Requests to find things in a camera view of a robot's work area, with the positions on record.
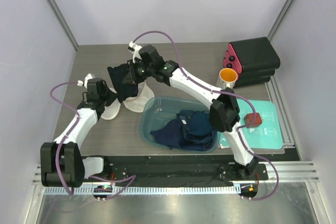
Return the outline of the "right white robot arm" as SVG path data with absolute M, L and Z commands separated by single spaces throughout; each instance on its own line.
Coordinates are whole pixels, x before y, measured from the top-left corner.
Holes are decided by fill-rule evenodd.
M 124 84 L 138 84 L 152 77 L 159 83 L 180 89 L 209 109 L 209 122 L 225 135 L 233 152 L 237 176 L 250 179 L 256 173 L 258 158 L 249 147 L 240 122 L 239 96 L 231 88 L 217 88 L 188 73 L 179 62 L 165 61 L 152 45 L 128 45 L 133 58 L 127 62 Z

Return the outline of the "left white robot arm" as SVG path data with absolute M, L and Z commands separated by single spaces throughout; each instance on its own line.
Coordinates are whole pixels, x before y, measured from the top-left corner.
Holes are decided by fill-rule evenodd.
M 56 139 L 44 143 L 40 148 L 42 185 L 62 187 L 69 195 L 73 195 L 74 189 L 90 176 L 94 175 L 102 182 L 111 177 L 112 169 L 107 157 L 83 158 L 80 147 L 104 111 L 117 100 L 117 94 L 109 89 L 107 83 L 92 74 L 76 84 L 85 87 L 86 92 L 73 110 L 74 118 Z

